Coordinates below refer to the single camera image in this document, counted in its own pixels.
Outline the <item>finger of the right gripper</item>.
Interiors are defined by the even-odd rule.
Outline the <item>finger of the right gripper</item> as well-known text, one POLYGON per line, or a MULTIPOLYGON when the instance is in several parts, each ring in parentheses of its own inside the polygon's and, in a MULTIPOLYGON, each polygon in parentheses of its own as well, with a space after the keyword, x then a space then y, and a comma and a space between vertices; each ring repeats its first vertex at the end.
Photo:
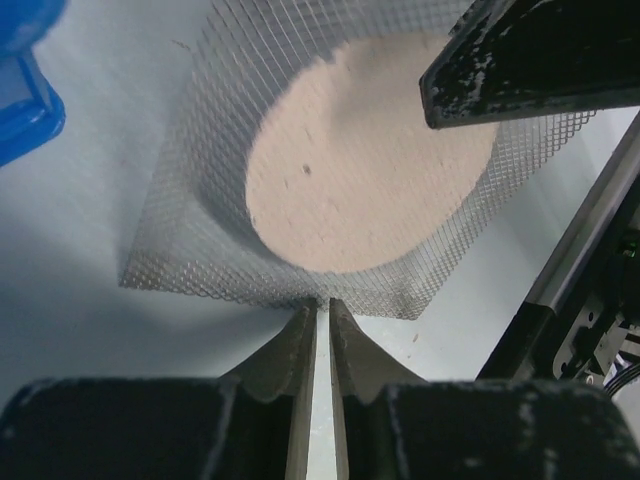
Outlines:
POLYGON ((475 1, 420 79, 444 129, 639 103, 636 1, 475 1))

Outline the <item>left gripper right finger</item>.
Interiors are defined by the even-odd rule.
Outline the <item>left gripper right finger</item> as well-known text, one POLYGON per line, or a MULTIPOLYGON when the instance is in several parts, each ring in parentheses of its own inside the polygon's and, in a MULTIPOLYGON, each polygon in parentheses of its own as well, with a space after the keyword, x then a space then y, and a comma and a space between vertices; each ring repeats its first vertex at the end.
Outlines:
POLYGON ((329 341, 337 477, 395 479, 383 390, 425 380, 366 335, 339 299, 329 303, 329 341))

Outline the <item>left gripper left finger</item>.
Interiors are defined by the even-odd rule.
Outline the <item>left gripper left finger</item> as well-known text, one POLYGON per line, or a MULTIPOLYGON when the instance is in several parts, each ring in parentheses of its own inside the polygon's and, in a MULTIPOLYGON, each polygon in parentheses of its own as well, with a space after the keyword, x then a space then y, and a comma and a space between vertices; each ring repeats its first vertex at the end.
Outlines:
POLYGON ((275 337, 225 375, 235 391, 221 479, 306 477, 317 313, 317 302, 304 300, 275 337))

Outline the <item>wire gauze with ceramic centre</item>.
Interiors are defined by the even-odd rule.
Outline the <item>wire gauze with ceramic centre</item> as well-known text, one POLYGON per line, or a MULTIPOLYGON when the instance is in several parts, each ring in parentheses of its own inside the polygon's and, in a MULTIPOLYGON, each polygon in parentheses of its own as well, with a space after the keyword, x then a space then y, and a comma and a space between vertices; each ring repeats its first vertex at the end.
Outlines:
POLYGON ((414 320, 586 125, 426 125, 418 83, 465 1, 215 1, 120 283, 414 320))

